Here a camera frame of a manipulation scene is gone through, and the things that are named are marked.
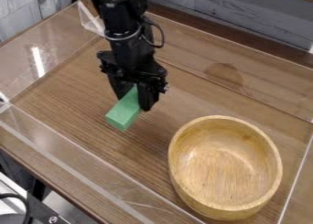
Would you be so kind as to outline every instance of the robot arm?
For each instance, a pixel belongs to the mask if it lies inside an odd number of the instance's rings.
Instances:
[[[148,0],[93,0],[106,24],[106,38],[112,51],[101,51],[102,71],[108,74],[113,90],[121,99],[137,85],[138,103],[150,111],[166,92],[166,69],[154,59],[156,48],[152,27],[161,27],[145,16]]]

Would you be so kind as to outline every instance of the bamboo bowl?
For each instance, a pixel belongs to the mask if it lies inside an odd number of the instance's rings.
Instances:
[[[225,116],[196,119],[178,130],[169,165],[185,203],[221,220],[245,219],[257,213],[283,178],[271,138],[251,123]]]

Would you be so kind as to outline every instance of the bowl rim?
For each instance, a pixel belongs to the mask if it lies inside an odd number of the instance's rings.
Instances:
[[[199,204],[201,204],[205,207],[209,208],[215,208],[215,209],[220,209],[220,210],[225,210],[225,211],[243,211],[243,210],[248,210],[248,209],[253,209],[257,208],[259,206],[261,206],[263,204],[265,204],[269,199],[272,198],[272,196],[277,193],[277,189],[283,180],[283,162],[281,162],[281,156],[280,156],[280,152],[277,149],[277,146],[275,144],[275,142],[272,141],[271,137],[267,135],[267,133],[252,123],[248,123],[247,121],[236,118],[236,117],[231,117],[231,116],[224,116],[224,115],[209,115],[205,117],[200,117],[195,120],[192,120],[191,122],[188,122],[177,131],[173,139],[172,139],[172,143],[169,146],[169,170],[170,170],[170,175],[172,178],[174,179],[177,185],[180,185],[177,177],[173,174],[173,163],[172,163],[172,149],[176,146],[176,143],[178,141],[178,138],[181,137],[182,133],[197,123],[205,121],[205,120],[213,120],[213,119],[219,119],[219,120],[231,120],[231,121],[236,121],[237,123],[245,124],[252,130],[255,130],[265,139],[265,141],[269,144],[269,147],[273,150],[275,153],[275,158],[277,161],[277,176],[276,176],[276,180],[273,183],[273,186],[271,186],[271,189],[267,191],[267,193],[255,201],[247,203],[247,204],[241,204],[241,205],[233,205],[233,206],[228,206],[228,205],[220,205],[215,202],[201,202],[197,198],[195,198],[192,192],[189,189],[186,189],[186,187],[180,186],[180,189],[182,189],[184,193],[193,199],[193,201],[196,201]]]

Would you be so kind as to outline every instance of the green foam block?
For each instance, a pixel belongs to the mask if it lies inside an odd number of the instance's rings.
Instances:
[[[141,113],[137,86],[132,88],[125,97],[106,115],[108,122],[121,131],[126,131]]]

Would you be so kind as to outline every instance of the black cable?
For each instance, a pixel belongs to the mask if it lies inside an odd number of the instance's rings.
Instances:
[[[18,200],[21,200],[23,202],[25,207],[26,207],[26,214],[25,214],[23,224],[27,224],[29,218],[31,217],[31,209],[30,209],[30,204],[27,202],[27,199],[22,195],[15,194],[15,193],[0,194],[0,200],[6,199],[6,198],[17,198]]]
[[[162,29],[162,27],[160,26],[160,24],[157,24],[156,22],[153,22],[153,21],[152,21],[150,19],[148,19],[148,18],[144,19],[144,22],[145,22],[146,24],[150,24],[152,26],[157,27],[157,28],[160,29],[160,31],[161,31],[161,34],[162,34],[162,44],[161,44],[161,45],[154,44],[154,43],[146,38],[146,36],[142,35],[145,41],[146,41],[153,47],[156,47],[156,48],[162,48],[162,47],[164,47],[164,44],[165,44],[165,34],[164,34],[164,29]]]

